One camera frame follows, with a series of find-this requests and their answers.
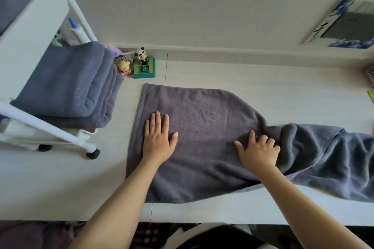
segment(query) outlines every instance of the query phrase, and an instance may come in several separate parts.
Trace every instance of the yellow-green object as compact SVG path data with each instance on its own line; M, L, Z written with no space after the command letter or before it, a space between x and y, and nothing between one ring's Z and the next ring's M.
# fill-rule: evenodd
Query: yellow-green object
M368 91L368 94L369 94L371 100L372 100L373 103L374 103L374 91Z
M156 77L156 59L148 57L148 65L143 65L139 59L134 59L132 74L134 79Z

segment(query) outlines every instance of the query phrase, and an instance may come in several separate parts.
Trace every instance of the black wheel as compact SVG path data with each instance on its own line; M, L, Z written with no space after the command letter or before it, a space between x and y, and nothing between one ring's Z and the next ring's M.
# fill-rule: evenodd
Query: black wheel
M38 151L39 152L48 152L52 149L52 145L39 145Z
M100 154L100 150L99 149L96 149L93 153L87 153L86 156L89 158L89 159L96 159Z

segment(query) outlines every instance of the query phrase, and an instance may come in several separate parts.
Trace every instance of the white table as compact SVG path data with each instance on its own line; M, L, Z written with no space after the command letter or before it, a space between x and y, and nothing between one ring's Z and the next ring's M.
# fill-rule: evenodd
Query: white table
M358 70L158 61L156 78L125 79L112 121L91 139L101 150L96 160L85 160L84 151L73 147L37 153L1 145L0 219L89 219L124 179L129 136L146 82L231 91L270 125L326 124L373 132L374 104L366 93L372 87ZM343 224L374 225L374 203L299 188ZM286 223L265 189L187 204L146 204L141 220Z

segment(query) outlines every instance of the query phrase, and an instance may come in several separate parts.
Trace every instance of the wall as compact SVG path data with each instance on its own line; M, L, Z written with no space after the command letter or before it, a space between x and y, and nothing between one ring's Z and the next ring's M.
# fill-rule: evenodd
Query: wall
M337 1L77 0L107 44L370 56L370 50L301 45Z

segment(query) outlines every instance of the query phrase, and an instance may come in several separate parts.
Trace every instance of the person's left hand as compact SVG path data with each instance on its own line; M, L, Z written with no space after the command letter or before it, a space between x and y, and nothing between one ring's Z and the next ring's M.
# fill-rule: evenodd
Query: person's left hand
M152 114L151 121L146 121L144 129L143 159L151 160L160 166L174 152L178 141L178 133L174 133L171 141L168 140L169 116L165 115L161 130L161 115L157 111Z

